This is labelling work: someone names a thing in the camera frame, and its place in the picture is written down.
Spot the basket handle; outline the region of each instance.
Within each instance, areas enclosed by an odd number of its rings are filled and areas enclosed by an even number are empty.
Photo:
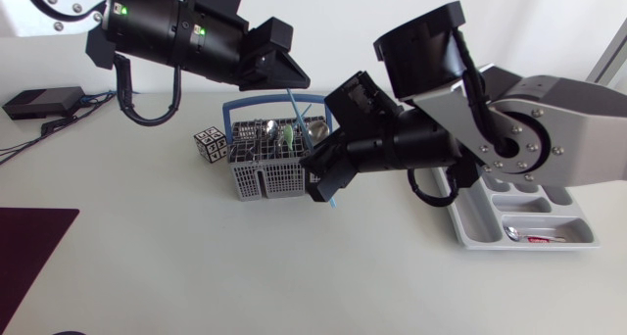
[[[326,118],[326,124],[329,126],[329,130],[333,131],[333,119],[331,110],[324,104],[324,96],[320,95],[308,95],[308,94],[295,94],[294,99],[297,102],[315,103],[324,105],[324,117]],[[222,105],[222,116],[224,118],[224,135],[226,136],[226,142],[228,144],[233,143],[233,132],[231,129],[231,114],[230,111],[247,106],[270,104],[277,102],[291,102],[290,97],[287,94],[274,94],[274,95],[262,95],[252,96],[243,99],[237,99],[226,102]]]

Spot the white table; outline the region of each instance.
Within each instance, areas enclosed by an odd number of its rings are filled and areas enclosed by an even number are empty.
[[[602,243],[573,253],[465,251],[402,171],[358,175],[337,209],[242,203],[192,135],[249,95],[187,94],[154,128],[111,103],[0,167],[0,206],[81,211],[6,334],[625,333],[625,182],[572,190]],[[146,116],[169,101],[136,98]],[[234,120],[278,110],[292,116]],[[40,124],[0,116],[0,147]]]

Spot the cutlery basket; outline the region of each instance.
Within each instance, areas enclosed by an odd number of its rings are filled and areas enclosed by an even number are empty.
[[[322,96],[295,95],[297,102],[324,104]],[[265,133],[268,120],[238,121],[231,125],[230,111],[252,105],[289,102],[287,95],[265,95],[230,101],[222,106],[224,129],[228,143],[227,161],[237,194],[241,201],[258,200],[261,197],[286,198],[305,194],[306,184],[316,177],[306,176],[299,164],[309,151],[302,129],[296,125],[293,150],[289,150],[282,139],[283,128],[295,126],[296,119],[271,119],[277,124],[275,137]],[[325,116],[305,117],[306,125],[316,120],[325,120],[331,128],[331,115],[325,107]]]

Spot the dark red mat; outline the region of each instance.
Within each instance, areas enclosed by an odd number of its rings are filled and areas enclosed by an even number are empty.
[[[0,208],[0,334],[78,210]]]

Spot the gray cutlery tray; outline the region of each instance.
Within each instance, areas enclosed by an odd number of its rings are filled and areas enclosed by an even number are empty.
[[[443,195],[450,192],[445,171],[434,168]],[[460,189],[448,206],[463,247],[469,250],[567,251],[598,248],[599,240],[581,209],[565,188],[520,185],[483,174],[470,188]],[[563,237],[565,243],[512,241],[504,231]]]

